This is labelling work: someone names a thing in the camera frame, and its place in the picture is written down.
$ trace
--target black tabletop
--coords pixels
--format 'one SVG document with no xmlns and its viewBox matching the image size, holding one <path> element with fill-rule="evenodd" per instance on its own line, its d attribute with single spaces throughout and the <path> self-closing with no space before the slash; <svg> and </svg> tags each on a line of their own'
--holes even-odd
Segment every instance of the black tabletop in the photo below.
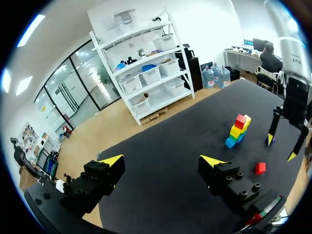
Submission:
<svg viewBox="0 0 312 234">
<path fill-rule="evenodd" d="M 240 164 L 241 171 L 264 189 L 288 196 L 303 158 L 290 162 L 300 132 L 281 119 L 276 142 L 264 141 L 273 109 L 283 101 L 255 84 L 240 80 L 183 112 L 102 152 L 99 160 L 124 154 L 126 171 L 111 196 L 99 203 L 103 226 L 121 234 L 231 233 L 239 217 L 209 192 L 197 172 L 199 155 Z M 238 114 L 252 122 L 244 139 L 225 146 Z M 254 174 L 258 162 L 267 170 Z"/>
</svg>

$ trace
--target wooden floor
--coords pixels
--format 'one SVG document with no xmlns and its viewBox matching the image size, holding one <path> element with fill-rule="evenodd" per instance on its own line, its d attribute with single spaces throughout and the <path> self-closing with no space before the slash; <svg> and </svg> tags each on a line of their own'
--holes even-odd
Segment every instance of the wooden floor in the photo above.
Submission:
<svg viewBox="0 0 312 234">
<path fill-rule="evenodd" d="M 252 82 L 256 81 L 254 75 L 248 75 L 245 78 Z M 166 114 L 162 114 L 160 117 L 141 126 L 137 125 L 124 102 L 121 99 L 118 100 L 77 127 L 70 138 L 62 143 L 56 177 L 64 180 L 64 173 L 73 178 L 78 177 L 80 172 L 83 171 L 84 164 L 92 159 L 97 159 L 97 153 L 187 109 L 219 90 L 219 88 L 202 89 L 195 93 L 194 99 L 185 97 L 171 104 L 168 106 Z M 294 209 L 308 184 L 306 165 L 306 162 L 303 161 L 297 181 L 287 200 L 286 208 L 288 212 Z M 98 206 L 83 218 L 102 227 Z"/>
</svg>

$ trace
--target glass partition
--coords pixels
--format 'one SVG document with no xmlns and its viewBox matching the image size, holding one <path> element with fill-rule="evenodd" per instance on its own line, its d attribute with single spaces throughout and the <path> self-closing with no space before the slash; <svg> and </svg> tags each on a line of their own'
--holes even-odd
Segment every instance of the glass partition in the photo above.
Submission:
<svg viewBox="0 0 312 234">
<path fill-rule="evenodd" d="M 61 134 L 64 125 L 74 129 L 118 99 L 120 95 L 90 40 L 54 71 L 34 102 Z"/>
<path fill-rule="evenodd" d="M 74 128 L 98 112 L 69 59 L 54 72 L 45 88 L 61 114 Z"/>
<path fill-rule="evenodd" d="M 71 59 L 100 109 L 120 98 L 92 42 L 72 54 Z"/>
<path fill-rule="evenodd" d="M 56 106 L 48 97 L 45 89 L 42 89 L 35 100 L 39 112 L 47 120 L 48 124 L 59 135 L 63 133 L 63 126 L 66 125 L 69 129 L 71 127 L 67 124 L 63 116 L 58 112 Z"/>
</svg>

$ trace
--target stacked blocks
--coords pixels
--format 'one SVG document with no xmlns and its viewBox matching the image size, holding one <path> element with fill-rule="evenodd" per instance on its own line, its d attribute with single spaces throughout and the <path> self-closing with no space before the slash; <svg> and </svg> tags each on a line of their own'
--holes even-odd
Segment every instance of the stacked blocks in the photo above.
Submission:
<svg viewBox="0 0 312 234">
<path fill-rule="evenodd" d="M 248 115 L 238 115 L 225 145 L 231 149 L 236 143 L 239 143 L 245 136 L 251 121 L 252 119 Z"/>
</svg>

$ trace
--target red cube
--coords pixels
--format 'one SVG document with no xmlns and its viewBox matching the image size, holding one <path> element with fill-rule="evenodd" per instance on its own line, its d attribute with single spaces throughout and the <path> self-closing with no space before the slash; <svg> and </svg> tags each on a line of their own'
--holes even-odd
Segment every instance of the red cube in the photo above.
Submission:
<svg viewBox="0 0 312 234">
<path fill-rule="evenodd" d="M 256 175 L 261 175 L 265 173 L 265 162 L 260 162 L 258 165 L 255 167 L 255 174 Z"/>
<path fill-rule="evenodd" d="M 242 115 L 238 115 L 235 121 L 235 127 L 239 129 L 243 129 L 245 122 L 246 122 L 246 117 Z"/>
</svg>

